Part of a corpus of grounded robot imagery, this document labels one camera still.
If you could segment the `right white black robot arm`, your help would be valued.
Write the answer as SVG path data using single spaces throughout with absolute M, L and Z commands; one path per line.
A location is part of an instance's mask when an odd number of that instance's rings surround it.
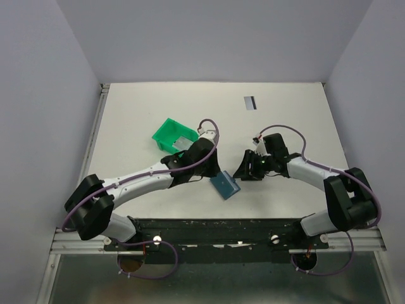
M 365 189 L 368 182 L 360 169 L 338 173 L 312 165 L 301 154 L 290 154 L 279 133 L 256 137 L 254 142 L 256 149 L 245 150 L 233 178 L 261 181 L 266 174 L 275 172 L 282 177 L 303 181 L 325 193 L 327 209 L 302 218 L 291 232 L 291 240 L 296 247 L 307 247 L 317 235 L 345 232 L 377 218 L 375 200 Z

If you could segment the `green plastic bin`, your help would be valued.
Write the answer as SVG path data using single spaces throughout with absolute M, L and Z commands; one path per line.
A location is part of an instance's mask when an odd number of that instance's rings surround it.
M 154 133 L 152 139 L 156 142 L 161 151 L 169 154 L 178 153 L 172 147 L 172 144 L 180 137 L 184 136 L 193 142 L 197 141 L 199 135 L 196 131 L 178 123 L 177 121 L 167 118 L 161 127 Z

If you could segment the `blue card holder wallet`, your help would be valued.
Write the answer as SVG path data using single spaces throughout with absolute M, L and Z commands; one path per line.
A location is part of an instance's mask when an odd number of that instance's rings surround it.
M 224 200 L 240 191 L 240 186 L 226 170 L 221 171 L 216 177 L 210 178 L 209 181 Z

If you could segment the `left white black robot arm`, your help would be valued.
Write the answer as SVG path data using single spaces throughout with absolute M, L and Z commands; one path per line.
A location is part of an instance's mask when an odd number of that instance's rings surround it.
M 119 206 L 153 191 L 173 188 L 193 177 L 214 177 L 220 172 L 217 139 L 201 136 L 185 151 L 168 155 L 135 175 L 101 180 L 87 176 L 65 203 L 63 232 L 78 232 L 81 240 L 104 236 L 126 250 L 140 244 L 140 227 L 131 217 L 114 213 Z

